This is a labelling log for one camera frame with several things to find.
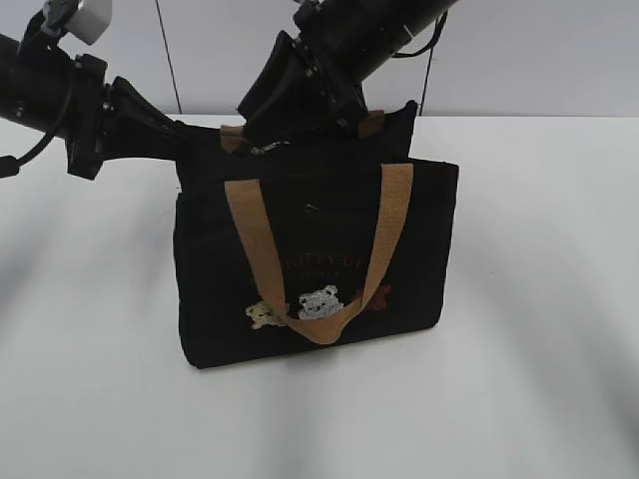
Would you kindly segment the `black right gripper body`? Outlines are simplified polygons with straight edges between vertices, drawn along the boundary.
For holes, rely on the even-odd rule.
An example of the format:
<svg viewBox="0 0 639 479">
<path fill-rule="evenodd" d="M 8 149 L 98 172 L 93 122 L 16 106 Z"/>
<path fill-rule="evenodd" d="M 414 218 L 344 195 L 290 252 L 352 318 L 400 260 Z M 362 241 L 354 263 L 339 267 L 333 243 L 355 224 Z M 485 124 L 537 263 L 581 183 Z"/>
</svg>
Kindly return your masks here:
<svg viewBox="0 0 639 479">
<path fill-rule="evenodd" d="M 246 133 L 351 129 L 367 117 L 361 85 L 324 52 L 281 31 L 260 75 L 238 105 Z"/>
</svg>

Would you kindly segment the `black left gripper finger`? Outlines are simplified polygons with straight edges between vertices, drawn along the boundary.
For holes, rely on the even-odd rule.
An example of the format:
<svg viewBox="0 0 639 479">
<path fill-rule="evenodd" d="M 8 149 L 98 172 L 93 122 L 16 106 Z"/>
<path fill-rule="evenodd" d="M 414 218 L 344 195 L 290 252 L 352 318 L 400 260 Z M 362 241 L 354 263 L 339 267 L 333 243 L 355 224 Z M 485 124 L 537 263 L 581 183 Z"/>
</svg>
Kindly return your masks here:
<svg viewBox="0 0 639 479">
<path fill-rule="evenodd" d="M 191 152 L 196 144 L 197 128 L 164 114 L 151 117 L 151 146 L 157 153 L 178 155 Z"/>
</svg>

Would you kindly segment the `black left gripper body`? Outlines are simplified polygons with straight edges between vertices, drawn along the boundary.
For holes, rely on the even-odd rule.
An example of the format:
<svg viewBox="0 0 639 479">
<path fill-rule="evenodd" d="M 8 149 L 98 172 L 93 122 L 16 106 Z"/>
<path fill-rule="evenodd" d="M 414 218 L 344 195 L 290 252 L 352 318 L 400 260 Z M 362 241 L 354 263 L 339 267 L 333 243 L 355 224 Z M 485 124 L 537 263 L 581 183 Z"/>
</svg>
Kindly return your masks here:
<svg viewBox="0 0 639 479">
<path fill-rule="evenodd" d="M 165 115 L 126 79 L 105 81 L 107 63 L 91 55 L 74 60 L 71 106 L 65 116 L 67 173 L 94 179 L 103 164 L 165 157 Z"/>
</svg>

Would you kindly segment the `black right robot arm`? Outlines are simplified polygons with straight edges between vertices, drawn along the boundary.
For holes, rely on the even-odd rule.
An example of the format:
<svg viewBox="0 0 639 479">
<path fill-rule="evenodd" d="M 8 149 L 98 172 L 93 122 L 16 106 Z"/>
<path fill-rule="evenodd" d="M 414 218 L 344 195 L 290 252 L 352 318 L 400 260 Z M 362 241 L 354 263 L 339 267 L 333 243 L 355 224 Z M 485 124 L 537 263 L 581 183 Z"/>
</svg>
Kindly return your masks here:
<svg viewBox="0 0 639 479">
<path fill-rule="evenodd" d="M 433 48 L 454 0 L 302 1 L 299 31 L 278 33 L 269 59 L 238 105 L 256 143 L 329 125 L 356 127 L 368 115 L 362 83 L 427 27 Z"/>
</svg>

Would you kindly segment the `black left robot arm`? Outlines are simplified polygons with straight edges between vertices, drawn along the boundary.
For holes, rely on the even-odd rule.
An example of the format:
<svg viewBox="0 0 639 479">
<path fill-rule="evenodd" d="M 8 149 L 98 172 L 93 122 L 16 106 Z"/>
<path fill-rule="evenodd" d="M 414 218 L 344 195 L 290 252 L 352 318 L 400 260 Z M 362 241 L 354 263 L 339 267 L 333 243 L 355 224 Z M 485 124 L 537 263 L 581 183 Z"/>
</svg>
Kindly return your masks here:
<svg viewBox="0 0 639 479">
<path fill-rule="evenodd" d="M 107 64 L 92 55 L 71 58 L 54 41 L 1 39 L 1 116 L 42 132 L 27 153 L 1 158 L 4 178 L 59 138 L 68 174 L 93 181 L 111 160 L 177 161 L 193 148 L 184 123 L 154 107 L 126 79 L 106 82 Z"/>
</svg>

